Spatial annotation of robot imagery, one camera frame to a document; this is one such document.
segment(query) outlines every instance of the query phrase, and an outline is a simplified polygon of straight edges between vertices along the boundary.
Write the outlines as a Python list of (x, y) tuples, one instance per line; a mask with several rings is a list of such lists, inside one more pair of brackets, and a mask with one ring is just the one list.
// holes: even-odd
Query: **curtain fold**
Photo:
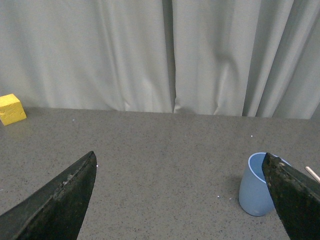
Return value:
[(319, 118), (320, 1), (0, 2), (0, 96), (51, 108)]

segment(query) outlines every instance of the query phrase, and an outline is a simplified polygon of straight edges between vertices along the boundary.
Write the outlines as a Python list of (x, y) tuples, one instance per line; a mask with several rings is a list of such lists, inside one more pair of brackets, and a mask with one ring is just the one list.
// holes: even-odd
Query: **light blue plastic cup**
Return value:
[(252, 216), (266, 215), (275, 208), (262, 171), (265, 155), (265, 152), (257, 152), (249, 157), (240, 184), (239, 203)]

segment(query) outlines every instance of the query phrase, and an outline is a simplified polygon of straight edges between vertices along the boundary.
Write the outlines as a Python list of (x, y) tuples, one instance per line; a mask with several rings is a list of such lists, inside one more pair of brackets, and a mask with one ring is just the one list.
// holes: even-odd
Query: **wooden stick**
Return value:
[(305, 169), (320, 183), (320, 177), (310, 167), (306, 166)]

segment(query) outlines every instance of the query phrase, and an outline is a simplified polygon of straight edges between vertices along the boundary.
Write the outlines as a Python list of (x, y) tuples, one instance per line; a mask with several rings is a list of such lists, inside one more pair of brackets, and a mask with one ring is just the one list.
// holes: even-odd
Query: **gray countertop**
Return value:
[(0, 214), (87, 152), (98, 168), (79, 240), (288, 240), (276, 213), (254, 217), (239, 186), (255, 152), (320, 173), (310, 120), (26, 108), (0, 125)]

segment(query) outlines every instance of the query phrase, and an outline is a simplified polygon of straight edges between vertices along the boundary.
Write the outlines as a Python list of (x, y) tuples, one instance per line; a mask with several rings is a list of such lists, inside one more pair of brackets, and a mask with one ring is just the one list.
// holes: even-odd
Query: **yellow foam block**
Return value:
[(3, 125), (13, 124), (25, 118), (27, 116), (24, 108), (14, 94), (0, 96), (0, 120)]

